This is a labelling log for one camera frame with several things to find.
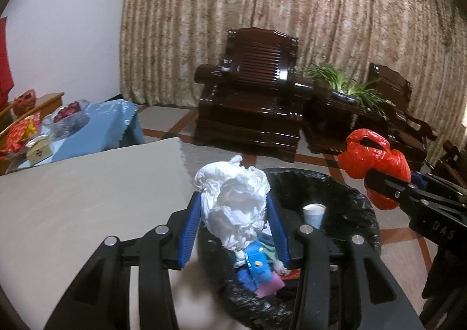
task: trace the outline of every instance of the silver bolt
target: silver bolt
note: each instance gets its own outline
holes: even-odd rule
[[[302,232],[303,234],[311,234],[313,232],[313,227],[309,224],[302,224],[300,226],[300,232]]]
[[[165,224],[156,227],[156,234],[165,235],[169,232],[169,228]]]
[[[117,237],[107,237],[104,240],[104,244],[106,246],[115,246],[116,243],[117,243]]]
[[[355,244],[363,244],[365,243],[365,239],[363,239],[361,235],[354,235],[352,237],[352,242],[354,242]]]

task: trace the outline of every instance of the white wall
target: white wall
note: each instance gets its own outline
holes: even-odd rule
[[[120,93],[123,0],[10,0],[6,47],[15,81],[10,99],[64,91],[64,101]]]

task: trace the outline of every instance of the paper cup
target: paper cup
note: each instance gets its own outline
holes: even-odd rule
[[[321,222],[323,222],[324,212],[326,211],[326,206],[321,205],[320,203],[311,203],[303,207],[303,215],[305,217],[305,223],[313,226],[315,229],[321,227]]]

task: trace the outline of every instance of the black garbage bag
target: black garbage bag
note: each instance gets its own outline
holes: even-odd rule
[[[302,208],[308,203],[323,203],[326,214],[321,230],[340,245],[358,230],[381,252],[381,238],[370,201],[358,190],[315,171],[294,168],[269,168],[264,172],[276,204],[293,203]],[[297,282],[287,283],[276,296],[257,298],[238,280],[235,255],[201,225],[198,252],[203,270],[225,311],[235,320],[254,330],[288,329],[295,304]],[[330,326],[339,315],[339,278],[331,272]]]

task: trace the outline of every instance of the spider plant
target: spider plant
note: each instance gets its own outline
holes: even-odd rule
[[[328,82],[334,90],[356,97],[363,106],[379,113],[382,112],[379,106],[385,100],[375,89],[370,89],[367,84],[358,83],[356,80],[347,77],[342,70],[337,69],[334,65],[322,63],[297,69],[302,72],[304,77]]]

